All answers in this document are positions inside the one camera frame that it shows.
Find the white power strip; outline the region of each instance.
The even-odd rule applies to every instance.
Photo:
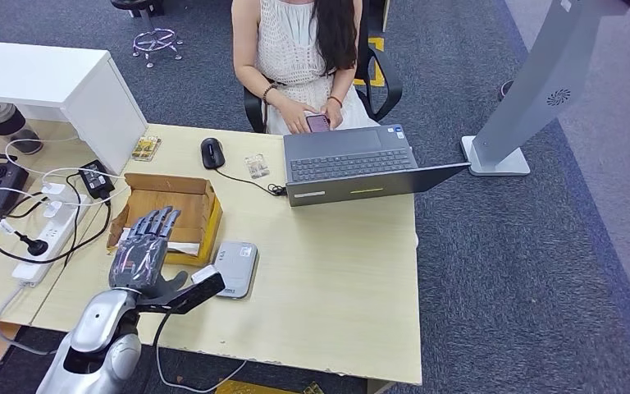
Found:
[[[81,204],[87,204],[90,201],[90,197],[87,195],[79,194],[79,197]],[[88,205],[80,206],[78,222],[83,219],[85,213],[88,211],[88,207]],[[60,255],[69,237],[73,234],[75,213],[76,207],[73,205],[61,207],[57,213],[49,219],[49,222],[47,222],[44,229],[37,237],[38,240],[47,242],[47,251],[39,256],[26,253],[23,257],[30,260],[45,261]],[[11,275],[15,279],[20,280],[21,283],[26,283],[28,286],[34,287],[42,281],[42,278],[51,267],[52,263],[36,264],[19,262]]]

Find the woman's hand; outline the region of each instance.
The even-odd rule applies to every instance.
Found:
[[[297,101],[287,98],[283,103],[279,103],[276,109],[281,113],[281,117],[284,118],[284,122],[289,127],[291,134],[309,133],[310,127],[305,121],[305,111],[317,113],[317,109],[310,107],[307,104],[299,103]]]
[[[330,120],[330,128],[332,130],[337,128],[343,120],[341,116],[341,106],[333,98],[329,98],[325,105],[320,108],[320,113]]]

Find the robotic arm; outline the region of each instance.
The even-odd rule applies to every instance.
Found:
[[[142,312],[186,314],[225,288],[209,265],[192,286],[180,288],[187,272],[170,281],[161,268],[180,211],[165,207],[140,218],[117,250],[109,273],[110,290],[85,307],[79,322],[57,349],[38,394],[114,394],[121,391],[141,356],[136,325]]]

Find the open cardboard box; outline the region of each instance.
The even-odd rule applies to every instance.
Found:
[[[110,225],[107,250],[116,249],[125,227],[134,226],[138,218],[154,209],[172,205],[182,213],[175,222],[170,242],[199,244],[199,252],[187,254],[169,250],[165,262],[197,267],[209,263],[223,214],[211,182],[201,178],[134,173],[125,174],[124,178],[131,195]]]

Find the laptop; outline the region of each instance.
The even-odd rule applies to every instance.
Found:
[[[419,168],[400,125],[284,136],[291,206],[420,193],[470,166]]]

